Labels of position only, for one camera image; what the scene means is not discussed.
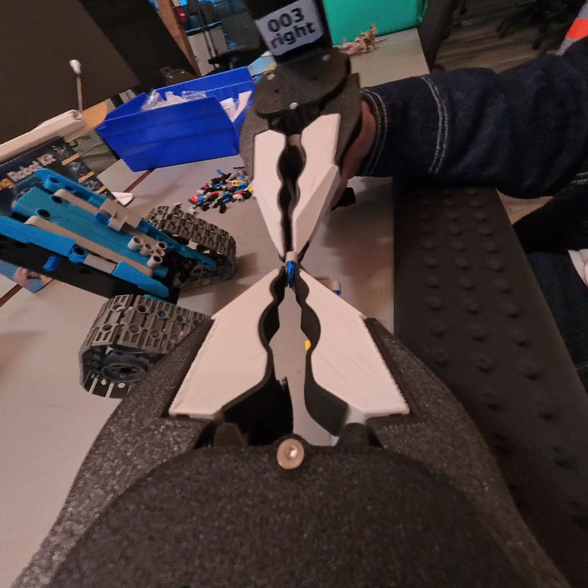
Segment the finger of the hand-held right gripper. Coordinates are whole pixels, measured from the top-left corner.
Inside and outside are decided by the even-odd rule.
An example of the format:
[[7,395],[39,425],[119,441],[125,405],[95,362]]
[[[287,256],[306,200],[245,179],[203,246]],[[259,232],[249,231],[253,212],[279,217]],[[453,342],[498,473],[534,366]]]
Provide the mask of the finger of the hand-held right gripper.
[[292,249],[299,258],[339,186],[335,155],[340,121],[340,114],[322,115],[300,136],[305,165],[297,180],[298,201],[292,212]]
[[262,218],[278,256],[293,261],[289,206],[293,168],[286,136],[266,130],[254,138],[253,188]]

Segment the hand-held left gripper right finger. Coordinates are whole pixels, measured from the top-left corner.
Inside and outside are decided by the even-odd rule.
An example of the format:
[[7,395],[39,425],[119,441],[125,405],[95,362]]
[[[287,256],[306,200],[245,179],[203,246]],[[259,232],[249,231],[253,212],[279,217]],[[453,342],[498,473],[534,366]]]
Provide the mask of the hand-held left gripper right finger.
[[368,318],[304,270],[295,273],[305,355],[305,406],[329,433],[350,423],[408,415],[392,371],[368,328]]

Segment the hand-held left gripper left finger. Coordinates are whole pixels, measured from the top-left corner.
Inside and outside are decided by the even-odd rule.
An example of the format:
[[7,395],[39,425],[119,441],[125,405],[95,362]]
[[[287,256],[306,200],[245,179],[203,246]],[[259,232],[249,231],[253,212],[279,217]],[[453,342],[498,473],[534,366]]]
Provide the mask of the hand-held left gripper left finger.
[[274,269],[212,316],[169,415],[218,418],[261,391],[273,373],[269,343],[280,328],[285,287],[285,269]]

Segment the blue grey tracked toy robot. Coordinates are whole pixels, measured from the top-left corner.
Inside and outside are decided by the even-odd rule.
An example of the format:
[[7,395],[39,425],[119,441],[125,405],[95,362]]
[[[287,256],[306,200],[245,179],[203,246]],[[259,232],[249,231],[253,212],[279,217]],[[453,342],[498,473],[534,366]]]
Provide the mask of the blue grey tracked toy robot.
[[122,399],[207,315],[180,291],[230,279],[231,235],[181,205],[146,218],[50,171],[1,213],[1,260],[107,299],[79,350],[82,386]]

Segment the person's right forearm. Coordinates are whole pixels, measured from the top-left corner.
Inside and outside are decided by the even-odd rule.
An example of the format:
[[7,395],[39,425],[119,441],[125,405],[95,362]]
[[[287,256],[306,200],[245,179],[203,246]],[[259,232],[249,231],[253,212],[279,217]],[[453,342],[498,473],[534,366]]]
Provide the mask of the person's right forearm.
[[362,94],[376,128],[360,176],[489,185],[517,198],[587,185],[587,38],[499,73],[435,72]]

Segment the light grey desk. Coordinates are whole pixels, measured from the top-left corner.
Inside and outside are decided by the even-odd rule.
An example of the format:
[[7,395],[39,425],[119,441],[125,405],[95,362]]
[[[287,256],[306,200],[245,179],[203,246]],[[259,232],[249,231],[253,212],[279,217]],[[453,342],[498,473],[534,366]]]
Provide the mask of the light grey desk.
[[[352,60],[365,86],[428,71],[415,29],[378,39]],[[156,169],[132,188],[130,208],[143,215],[159,204],[187,200],[217,169],[244,165],[238,156]],[[357,203],[319,227],[303,267],[342,285],[342,298],[393,332],[393,207],[389,178],[354,178]],[[254,198],[202,213],[236,240],[238,267],[230,281],[184,290],[180,304],[213,314],[272,269],[278,258]],[[104,299],[51,282],[20,290],[1,307],[1,587],[9,587],[48,533],[86,452],[118,401],[84,391],[77,351]],[[292,394],[295,431],[324,445],[328,433],[307,414],[300,308],[291,291],[279,307],[281,328],[270,342],[276,375]]]

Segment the person's right hand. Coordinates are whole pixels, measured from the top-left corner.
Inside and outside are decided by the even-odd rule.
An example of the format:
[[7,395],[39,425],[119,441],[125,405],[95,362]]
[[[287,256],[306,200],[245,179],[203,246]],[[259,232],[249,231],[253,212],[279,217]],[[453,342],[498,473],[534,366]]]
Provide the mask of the person's right hand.
[[362,101],[361,126],[356,139],[349,145],[342,159],[340,168],[341,178],[330,203],[330,209],[335,210],[344,191],[348,187],[349,180],[357,175],[363,165],[364,159],[368,156],[375,142],[377,124],[371,107],[367,101]]

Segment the pile of small brick parts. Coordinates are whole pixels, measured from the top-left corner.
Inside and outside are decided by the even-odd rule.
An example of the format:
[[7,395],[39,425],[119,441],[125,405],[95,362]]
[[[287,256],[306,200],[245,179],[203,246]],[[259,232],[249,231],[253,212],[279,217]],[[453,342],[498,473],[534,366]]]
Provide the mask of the pile of small brick parts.
[[230,203],[248,201],[253,195],[254,188],[245,166],[235,166],[230,173],[217,170],[217,177],[204,183],[189,199],[188,211],[197,215],[216,209],[223,214]]

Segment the brown toy skeleton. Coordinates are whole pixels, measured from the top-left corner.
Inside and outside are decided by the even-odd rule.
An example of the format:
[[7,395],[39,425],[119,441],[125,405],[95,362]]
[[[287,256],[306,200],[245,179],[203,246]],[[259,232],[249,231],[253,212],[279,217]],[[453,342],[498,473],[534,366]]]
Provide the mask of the brown toy skeleton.
[[374,22],[366,32],[361,32],[354,40],[347,41],[343,39],[340,51],[348,56],[365,55],[377,48],[376,37],[378,29]]

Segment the teal board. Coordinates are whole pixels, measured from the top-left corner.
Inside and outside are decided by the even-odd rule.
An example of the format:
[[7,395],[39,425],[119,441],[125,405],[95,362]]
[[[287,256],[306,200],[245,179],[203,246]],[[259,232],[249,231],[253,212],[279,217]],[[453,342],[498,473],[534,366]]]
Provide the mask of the teal board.
[[323,1],[335,45],[352,41],[376,26],[378,35],[413,28],[420,24],[427,1]]

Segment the blue plastic bin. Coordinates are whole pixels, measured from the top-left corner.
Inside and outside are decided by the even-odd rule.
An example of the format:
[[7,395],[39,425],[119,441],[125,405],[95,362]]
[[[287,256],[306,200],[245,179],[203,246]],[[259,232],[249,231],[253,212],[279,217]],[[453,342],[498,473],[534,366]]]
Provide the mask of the blue plastic bin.
[[240,131],[246,109],[231,122],[219,101],[255,89],[247,67],[241,67],[180,84],[159,88],[162,96],[172,91],[203,91],[211,98],[141,112],[149,95],[142,93],[107,114],[97,132],[133,171],[175,166],[223,158],[239,152]]

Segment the clear bags of parts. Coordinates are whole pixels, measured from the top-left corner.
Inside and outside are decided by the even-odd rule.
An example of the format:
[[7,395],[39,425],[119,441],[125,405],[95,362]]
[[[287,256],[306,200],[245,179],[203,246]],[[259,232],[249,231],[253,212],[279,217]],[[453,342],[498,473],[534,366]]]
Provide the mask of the clear bags of parts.
[[[253,91],[240,92],[238,94],[237,102],[233,98],[219,101],[231,122],[235,122],[246,109],[249,100],[252,98],[252,94]],[[195,102],[211,97],[212,96],[209,96],[203,91],[182,91],[181,95],[176,95],[172,91],[167,91],[165,92],[165,96],[162,96],[158,91],[153,90],[141,106],[140,111],[146,112],[160,107],[186,104],[188,102]]]

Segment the black dimpled mat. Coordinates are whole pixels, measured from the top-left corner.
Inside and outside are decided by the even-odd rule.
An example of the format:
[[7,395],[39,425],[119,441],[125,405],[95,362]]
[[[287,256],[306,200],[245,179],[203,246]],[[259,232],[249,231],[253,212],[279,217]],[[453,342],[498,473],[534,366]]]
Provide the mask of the black dimpled mat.
[[452,391],[587,587],[587,394],[499,195],[393,180],[394,333]]

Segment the brown cardboard sheet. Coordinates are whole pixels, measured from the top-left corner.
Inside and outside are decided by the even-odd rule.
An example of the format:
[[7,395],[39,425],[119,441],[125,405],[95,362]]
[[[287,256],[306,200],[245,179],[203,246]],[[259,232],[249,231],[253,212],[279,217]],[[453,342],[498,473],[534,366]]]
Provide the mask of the brown cardboard sheet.
[[105,118],[112,106],[110,99],[107,99],[99,104],[92,107],[85,108],[81,111],[82,118],[84,119],[85,129],[96,129],[100,124],[105,121]]

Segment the white tipped rod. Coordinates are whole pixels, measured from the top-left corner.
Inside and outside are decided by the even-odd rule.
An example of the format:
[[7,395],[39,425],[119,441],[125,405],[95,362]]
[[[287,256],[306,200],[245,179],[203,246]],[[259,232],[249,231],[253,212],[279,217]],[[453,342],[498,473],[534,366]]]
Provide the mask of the white tipped rod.
[[70,69],[75,75],[76,80],[76,92],[77,92],[77,110],[83,111],[84,99],[83,99],[83,85],[82,85],[82,65],[77,59],[71,59],[69,61]]

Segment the white bar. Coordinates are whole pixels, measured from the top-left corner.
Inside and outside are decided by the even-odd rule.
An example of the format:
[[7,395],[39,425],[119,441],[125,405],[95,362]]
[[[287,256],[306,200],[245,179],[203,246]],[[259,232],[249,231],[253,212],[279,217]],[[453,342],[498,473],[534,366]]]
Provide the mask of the white bar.
[[1,144],[1,163],[15,158],[50,139],[70,135],[84,129],[86,122],[81,112],[73,109],[42,122],[30,131]]

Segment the small robot kit box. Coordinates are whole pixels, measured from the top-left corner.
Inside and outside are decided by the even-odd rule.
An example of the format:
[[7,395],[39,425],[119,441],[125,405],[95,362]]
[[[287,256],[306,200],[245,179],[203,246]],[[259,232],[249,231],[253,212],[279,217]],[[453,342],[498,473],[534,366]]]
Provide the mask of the small robot kit box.
[[1,164],[1,274],[30,292],[50,280],[107,299],[136,294],[121,279],[132,272],[108,249],[112,192],[63,138]]

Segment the black partition panel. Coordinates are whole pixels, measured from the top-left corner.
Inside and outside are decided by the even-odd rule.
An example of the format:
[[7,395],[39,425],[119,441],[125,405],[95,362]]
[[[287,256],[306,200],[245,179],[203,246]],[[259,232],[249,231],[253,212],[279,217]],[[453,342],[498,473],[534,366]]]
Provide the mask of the black partition panel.
[[84,107],[139,83],[79,1],[1,1],[1,142],[76,109],[82,67]]

